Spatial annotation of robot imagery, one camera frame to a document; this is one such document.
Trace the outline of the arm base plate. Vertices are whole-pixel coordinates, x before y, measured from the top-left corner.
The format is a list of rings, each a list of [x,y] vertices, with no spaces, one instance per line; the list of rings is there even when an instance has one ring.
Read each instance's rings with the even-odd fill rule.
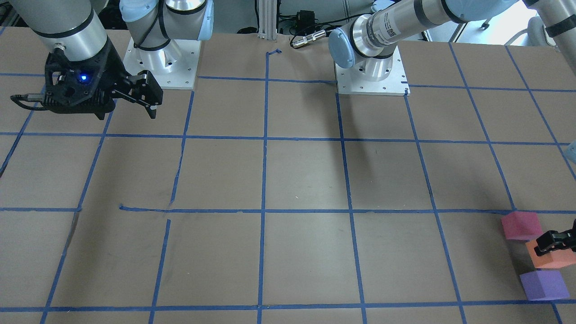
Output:
[[[388,95],[411,94],[399,47],[389,58],[366,58],[351,68],[334,64],[339,94]]]
[[[123,64],[132,75],[142,70],[152,72],[163,90],[193,90],[202,44],[198,40],[171,40],[163,49],[144,51],[136,49],[130,39]]]

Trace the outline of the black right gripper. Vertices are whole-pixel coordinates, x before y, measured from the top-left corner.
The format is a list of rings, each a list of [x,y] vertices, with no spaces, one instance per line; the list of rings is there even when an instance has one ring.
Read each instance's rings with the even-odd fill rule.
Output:
[[[103,120],[115,109],[113,99],[142,105],[156,119],[164,91],[150,70],[127,75],[112,41],[94,57],[70,61],[56,47],[45,63],[45,108],[54,113],[88,113]]]

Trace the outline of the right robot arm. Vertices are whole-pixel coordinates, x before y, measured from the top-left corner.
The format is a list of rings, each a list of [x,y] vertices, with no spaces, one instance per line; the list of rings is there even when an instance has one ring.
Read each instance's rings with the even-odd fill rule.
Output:
[[[151,119],[164,91],[157,76],[185,71],[178,41],[212,36],[212,0],[121,0],[139,70],[129,72],[89,0],[13,0],[12,6],[49,50],[45,92],[15,94],[30,111],[88,113],[103,120],[122,99],[144,107]]]

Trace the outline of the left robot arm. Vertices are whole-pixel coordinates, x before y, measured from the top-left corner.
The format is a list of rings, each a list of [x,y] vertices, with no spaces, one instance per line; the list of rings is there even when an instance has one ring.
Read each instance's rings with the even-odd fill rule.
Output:
[[[497,16],[512,0],[401,0],[376,13],[364,14],[331,31],[330,54],[340,68],[352,68],[370,58],[387,59],[399,41],[453,21],[465,24]],[[570,68],[575,68],[575,2],[526,0],[537,11]]]

